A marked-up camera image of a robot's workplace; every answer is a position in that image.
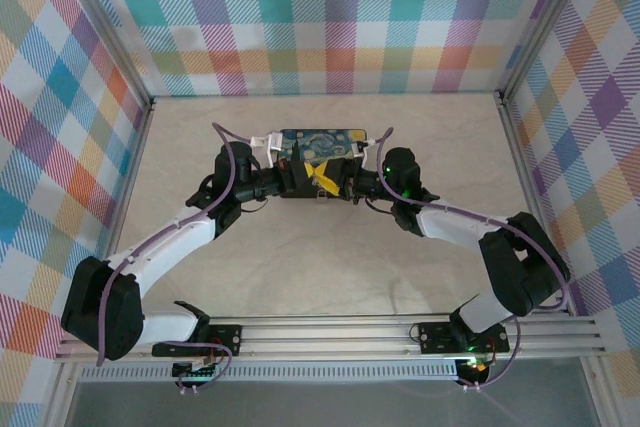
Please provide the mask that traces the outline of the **aluminium mounting rail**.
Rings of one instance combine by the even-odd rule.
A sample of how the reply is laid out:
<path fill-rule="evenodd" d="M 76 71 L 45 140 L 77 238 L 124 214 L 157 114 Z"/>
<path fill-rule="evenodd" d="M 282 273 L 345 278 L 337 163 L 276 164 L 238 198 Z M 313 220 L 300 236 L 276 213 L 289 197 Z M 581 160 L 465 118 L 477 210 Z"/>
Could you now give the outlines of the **aluminium mounting rail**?
<path fill-rule="evenodd" d="M 241 325 L 238 361 L 403 360 L 422 356 L 417 324 L 446 315 L 339 315 L 214 317 L 214 325 Z M 505 325 L 520 358 L 569 358 L 605 353 L 591 317 L 534 313 Z"/>

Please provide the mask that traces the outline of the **starry night tin box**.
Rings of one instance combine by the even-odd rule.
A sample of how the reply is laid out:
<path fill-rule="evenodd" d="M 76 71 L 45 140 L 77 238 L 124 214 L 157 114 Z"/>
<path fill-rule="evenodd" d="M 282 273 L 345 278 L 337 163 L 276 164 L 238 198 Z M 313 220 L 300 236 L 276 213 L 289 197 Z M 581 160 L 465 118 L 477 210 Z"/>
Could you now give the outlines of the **starry night tin box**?
<path fill-rule="evenodd" d="M 368 134 L 364 129 L 284 129 L 282 150 L 278 153 L 279 161 L 286 159 L 293 162 L 294 147 L 303 164 L 312 165 L 327 161 L 325 176 L 332 179 L 340 186 L 340 195 L 331 198 L 342 198 L 342 189 L 346 182 L 342 179 L 344 170 L 356 171 L 359 167 L 365 167 L 367 157 L 354 158 L 351 143 L 358 140 L 367 140 Z M 298 184 L 292 192 L 281 195 L 282 198 L 311 199 L 315 198 L 316 191 L 321 188 L 317 184 L 317 178 L 308 177 Z"/>

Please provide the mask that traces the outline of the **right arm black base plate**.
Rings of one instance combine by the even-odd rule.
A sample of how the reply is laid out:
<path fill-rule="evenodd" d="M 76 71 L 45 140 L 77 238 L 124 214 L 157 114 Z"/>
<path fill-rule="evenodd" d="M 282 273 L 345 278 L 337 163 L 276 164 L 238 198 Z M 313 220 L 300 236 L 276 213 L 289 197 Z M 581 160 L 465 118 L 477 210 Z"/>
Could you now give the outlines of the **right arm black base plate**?
<path fill-rule="evenodd" d="M 506 329 L 495 324 L 475 333 L 450 322 L 418 323 L 418 341 L 422 354 L 507 353 L 510 345 Z"/>

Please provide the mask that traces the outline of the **aluminium floor frame bar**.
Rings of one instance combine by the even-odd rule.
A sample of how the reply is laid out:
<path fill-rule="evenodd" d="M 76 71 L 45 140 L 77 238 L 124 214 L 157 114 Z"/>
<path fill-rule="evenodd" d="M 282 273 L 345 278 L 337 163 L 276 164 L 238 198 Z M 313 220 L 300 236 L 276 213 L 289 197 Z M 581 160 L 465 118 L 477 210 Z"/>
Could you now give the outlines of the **aluminium floor frame bar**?
<path fill-rule="evenodd" d="M 549 232 L 548 223 L 544 218 L 544 212 L 542 210 L 539 196 L 537 195 L 532 173 L 527 165 L 524 149 L 521 145 L 520 137 L 517 132 L 515 122 L 510 114 L 507 102 L 504 100 L 504 96 L 500 91 L 495 91 L 493 95 L 499 118 L 505 131 L 509 149 L 515 163 L 515 168 L 527 207 L 532 215 L 539 221 L 542 229 L 549 238 L 552 238 L 551 233 Z"/>
<path fill-rule="evenodd" d="M 110 324 L 119 323 L 120 314 L 131 313 L 135 322 L 141 320 L 140 301 L 135 298 L 136 287 L 133 282 L 124 281 L 124 287 L 116 291 L 111 288 L 116 280 L 124 280 L 124 276 L 119 273 L 117 245 L 152 117 L 153 109 L 145 110 L 140 131 L 134 135 L 132 148 L 125 152 L 124 176 L 116 184 L 115 202 L 108 206 L 108 225 L 98 239 L 97 254 L 87 257 L 78 265 L 69 290 L 64 318 L 88 329 L 92 345 L 98 344 L 98 334 L 104 332 Z"/>

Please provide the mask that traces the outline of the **aluminium frame post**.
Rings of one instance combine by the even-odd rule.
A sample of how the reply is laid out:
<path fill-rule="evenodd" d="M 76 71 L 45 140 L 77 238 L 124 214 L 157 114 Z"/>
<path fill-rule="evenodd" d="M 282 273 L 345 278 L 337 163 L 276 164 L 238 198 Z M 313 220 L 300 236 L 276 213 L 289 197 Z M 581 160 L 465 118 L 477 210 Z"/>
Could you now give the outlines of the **aluminium frame post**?
<path fill-rule="evenodd" d="M 98 37 L 103 41 L 112 56 L 123 78 L 128 82 L 136 97 L 147 109 L 153 107 L 154 97 L 149 93 L 142 77 L 139 75 L 131 55 L 126 51 L 100 0 L 78 0 L 86 12 L 86 16 L 95 28 Z"/>
<path fill-rule="evenodd" d="M 81 374 L 78 363 L 57 363 L 49 383 L 40 427 L 64 427 Z"/>
<path fill-rule="evenodd" d="M 612 427 L 607 390 L 597 357 L 582 357 L 581 364 L 597 418 L 601 427 Z"/>
<path fill-rule="evenodd" d="M 507 107 L 514 98 L 567 2 L 568 0 L 537 0 L 532 10 L 532 14 L 536 13 L 537 16 L 531 28 L 518 41 L 512 52 L 513 61 L 495 91 L 494 97 L 501 106 Z"/>

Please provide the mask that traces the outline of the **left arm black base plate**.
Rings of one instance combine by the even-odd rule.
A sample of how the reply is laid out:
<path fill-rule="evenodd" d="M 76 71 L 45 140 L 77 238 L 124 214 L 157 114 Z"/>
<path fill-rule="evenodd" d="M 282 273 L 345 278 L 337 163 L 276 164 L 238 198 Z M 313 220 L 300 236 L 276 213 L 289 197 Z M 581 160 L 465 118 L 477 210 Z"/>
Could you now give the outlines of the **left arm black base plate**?
<path fill-rule="evenodd" d="M 208 357 L 213 353 L 210 347 L 196 347 L 195 344 L 220 344 L 227 347 L 233 355 L 240 352 L 242 340 L 241 325 L 205 325 L 199 327 L 187 341 L 179 345 L 174 343 L 156 343 L 153 345 L 151 355 L 153 357 Z"/>

